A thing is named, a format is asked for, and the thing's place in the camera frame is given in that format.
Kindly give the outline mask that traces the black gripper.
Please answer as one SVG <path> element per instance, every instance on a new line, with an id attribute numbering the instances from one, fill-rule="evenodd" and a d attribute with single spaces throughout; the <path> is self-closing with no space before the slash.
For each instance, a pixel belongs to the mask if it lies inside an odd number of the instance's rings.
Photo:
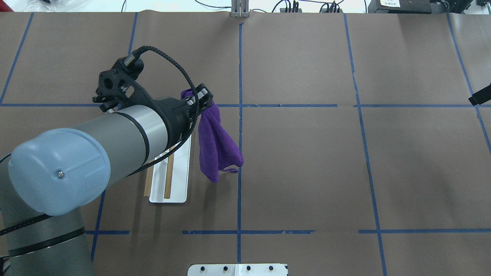
<path id="1" fill-rule="evenodd" d="M 181 100 L 165 97 L 153 101 L 162 116 L 167 131 L 166 148 L 170 148 L 186 138 L 191 133 L 193 115 L 201 115 L 214 105 L 213 94 L 205 84 L 195 89 L 186 89 L 181 92 Z"/>

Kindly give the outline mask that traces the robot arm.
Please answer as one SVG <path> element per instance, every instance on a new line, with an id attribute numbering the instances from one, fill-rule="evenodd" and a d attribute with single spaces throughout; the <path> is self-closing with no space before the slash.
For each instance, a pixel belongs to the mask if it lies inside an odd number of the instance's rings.
<path id="1" fill-rule="evenodd" d="M 94 276 L 81 206 L 191 133 L 208 106 L 203 86 L 184 99 L 121 105 L 75 127 L 46 131 L 1 160 L 8 254 L 2 276 Z"/>

